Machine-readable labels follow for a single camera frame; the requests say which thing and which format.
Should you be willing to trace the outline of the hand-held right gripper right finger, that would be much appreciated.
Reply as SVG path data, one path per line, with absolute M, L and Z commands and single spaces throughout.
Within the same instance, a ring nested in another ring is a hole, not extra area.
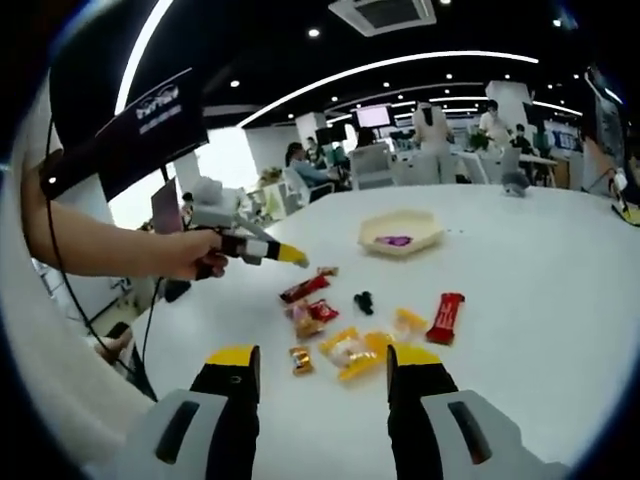
M 420 349 L 387 348 L 388 435 L 399 479 L 548 479 L 519 427 L 442 362 Z

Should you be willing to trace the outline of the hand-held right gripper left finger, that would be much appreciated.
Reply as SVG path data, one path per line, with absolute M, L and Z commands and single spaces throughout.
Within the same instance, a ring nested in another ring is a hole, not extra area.
M 250 479 L 259 435 L 260 347 L 214 352 L 188 390 L 156 402 L 117 455 L 119 479 Z

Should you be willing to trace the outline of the person's left hand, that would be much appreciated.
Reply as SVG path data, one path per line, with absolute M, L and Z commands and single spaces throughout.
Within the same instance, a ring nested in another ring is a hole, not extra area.
M 181 280 L 221 278 L 228 259 L 221 253 L 221 237 L 213 230 L 188 231 L 167 240 L 170 266 L 166 274 Z

